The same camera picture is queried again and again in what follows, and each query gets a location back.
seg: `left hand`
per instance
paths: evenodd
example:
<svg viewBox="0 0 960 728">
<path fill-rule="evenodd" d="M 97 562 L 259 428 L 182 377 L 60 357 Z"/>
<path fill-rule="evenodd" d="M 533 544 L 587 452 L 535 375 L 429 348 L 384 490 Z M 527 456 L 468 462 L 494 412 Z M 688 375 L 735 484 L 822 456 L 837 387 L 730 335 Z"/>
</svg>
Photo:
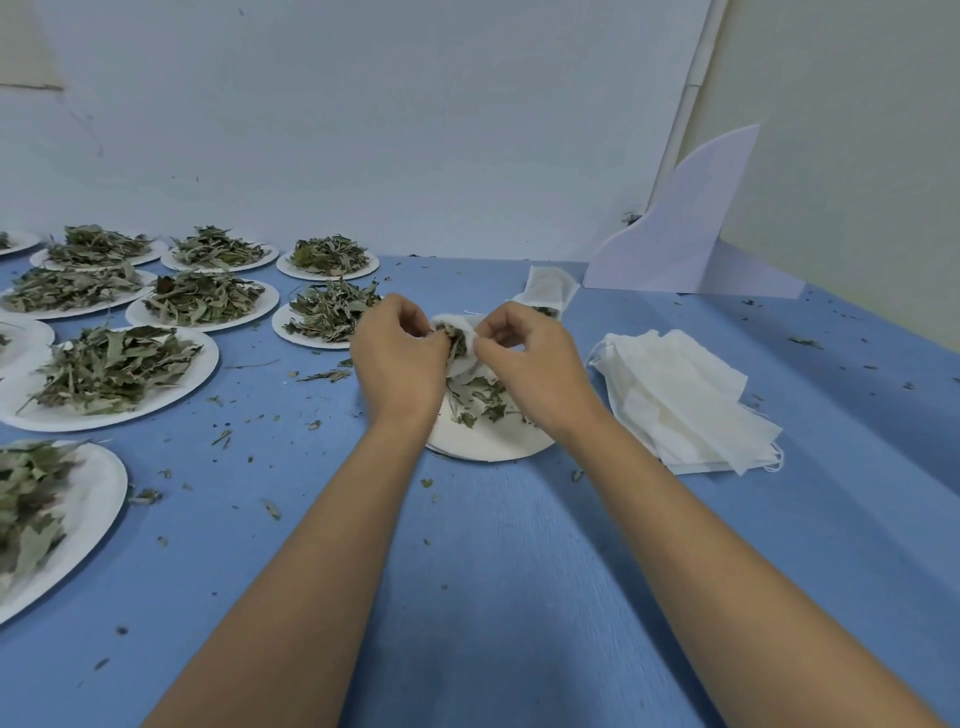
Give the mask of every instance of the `left hand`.
<svg viewBox="0 0 960 728">
<path fill-rule="evenodd" d="M 367 311 L 350 355 L 371 422 L 432 426 L 444 400 L 450 339 L 433 331 L 420 307 L 391 293 Z"/>
</svg>

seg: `forearm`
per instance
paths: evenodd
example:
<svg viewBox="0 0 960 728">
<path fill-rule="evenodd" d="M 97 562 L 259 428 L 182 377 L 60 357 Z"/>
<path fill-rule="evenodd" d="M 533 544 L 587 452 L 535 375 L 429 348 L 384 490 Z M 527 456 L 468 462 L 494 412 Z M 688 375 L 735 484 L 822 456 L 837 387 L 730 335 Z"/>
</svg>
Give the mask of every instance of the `forearm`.
<svg viewBox="0 0 960 728">
<path fill-rule="evenodd" d="M 564 444 L 730 726 L 942 725 L 606 410 Z"/>
<path fill-rule="evenodd" d="M 337 724 L 429 425 L 371 427 L 145 728 Z"/>
</svg>

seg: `white nonwoven bag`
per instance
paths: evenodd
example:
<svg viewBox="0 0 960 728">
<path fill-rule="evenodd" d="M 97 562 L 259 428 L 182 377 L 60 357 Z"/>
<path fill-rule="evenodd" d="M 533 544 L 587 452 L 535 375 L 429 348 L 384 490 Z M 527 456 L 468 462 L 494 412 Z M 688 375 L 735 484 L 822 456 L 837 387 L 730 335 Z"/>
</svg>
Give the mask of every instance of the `white nonwoven bag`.
<svg viewBox="0 0 960 728">
<path fill-rule="evenodd" d="M 616 419 L 671 472 L 780 467 L 781 428 L 738 401 L 746 375 L 682 331 L 607 334 L 588 364 L 607 381 Z"/>
<path fill-rule="evenodd" d="M 560 321 L 579 289 L 580 283 L 562 268 L 531 265 L 523 293 L 515 295 L 513 300 L 532 308 L 556 311 L 555 315 L 547 315 Z"/>
</svg>

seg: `white board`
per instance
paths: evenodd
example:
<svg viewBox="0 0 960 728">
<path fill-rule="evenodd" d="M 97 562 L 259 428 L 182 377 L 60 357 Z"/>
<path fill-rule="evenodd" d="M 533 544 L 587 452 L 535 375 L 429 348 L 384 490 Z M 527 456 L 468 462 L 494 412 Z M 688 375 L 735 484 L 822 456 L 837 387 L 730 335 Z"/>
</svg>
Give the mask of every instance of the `white board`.
<svg viewBox="0 0 960 728">
<path fill-rule="evenodd" d="M 4 99 L 9 228 L 587 260 L 646 206 L 709 0 L 35 4 L 67 90 Z"/>
</svg>

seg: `white wall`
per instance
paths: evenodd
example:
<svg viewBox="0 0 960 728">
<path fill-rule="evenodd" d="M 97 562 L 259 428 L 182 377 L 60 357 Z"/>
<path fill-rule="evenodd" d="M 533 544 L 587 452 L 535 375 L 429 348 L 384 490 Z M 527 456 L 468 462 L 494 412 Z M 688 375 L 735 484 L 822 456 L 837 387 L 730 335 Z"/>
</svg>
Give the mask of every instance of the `white wall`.
<svg viewBox="0 0 960 728">
<path fill-rule="evenodd" d="M 0 226 L 586 259 L 646 204 L 708 4 L 36 0 L 67 92 L 0 90 Z"/>
<path fill-rule="evenodd" d="M 731 0 L 686 151 L 758 122 L 723 237 L 960 351 L 960 3 Z"/>
</svg>

